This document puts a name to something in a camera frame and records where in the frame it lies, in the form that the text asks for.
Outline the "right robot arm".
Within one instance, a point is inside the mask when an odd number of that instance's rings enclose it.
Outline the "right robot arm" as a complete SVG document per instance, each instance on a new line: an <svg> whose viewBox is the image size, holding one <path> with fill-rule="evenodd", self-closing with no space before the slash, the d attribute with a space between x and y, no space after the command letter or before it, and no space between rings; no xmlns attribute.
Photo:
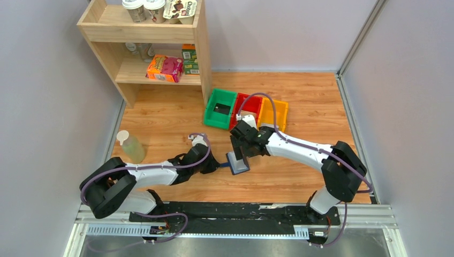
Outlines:
<svg viewBox="0 0 454 257"><path fill-rule="evenodd" d="M307 220L321 223L331 207L350 203L365 182L367 169L346 142L335 145L313 143L291 137L271 127L255 127L239 121L230 131L233 153L237 160L255 156L283 157L319 171L325 185L308 200Z"/></svg>

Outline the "navy blue card holder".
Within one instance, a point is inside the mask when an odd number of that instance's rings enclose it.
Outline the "navy blue card holder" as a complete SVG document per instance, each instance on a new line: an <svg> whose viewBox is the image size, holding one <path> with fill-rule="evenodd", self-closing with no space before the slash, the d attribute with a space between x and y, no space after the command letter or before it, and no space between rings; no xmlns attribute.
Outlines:
<svg viewBox="0 0 454 257"><path fill-rule="evenodd" d="M240 154L240 159L237 159L233 151L226 154L227 161L220 164L221 168L230 168L233 175L238 175L247 171L250 171L250 166L243 154Z"/></svg>

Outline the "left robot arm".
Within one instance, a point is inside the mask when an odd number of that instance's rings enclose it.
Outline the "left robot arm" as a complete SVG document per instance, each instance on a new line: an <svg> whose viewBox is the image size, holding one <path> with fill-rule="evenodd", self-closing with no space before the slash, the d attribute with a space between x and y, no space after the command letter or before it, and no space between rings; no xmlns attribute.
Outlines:
<svg viewBox="0 0 454 257"><path fill-rule="evenodd" d="M96 219L116 211L131 211L157 222L164 214L163 206L157 203L159 198L139 188L181 184L196 173L209 174L220 166L210 148L202 143L162 163L132 164L112 157L81 182L80 198Z"/></svg>

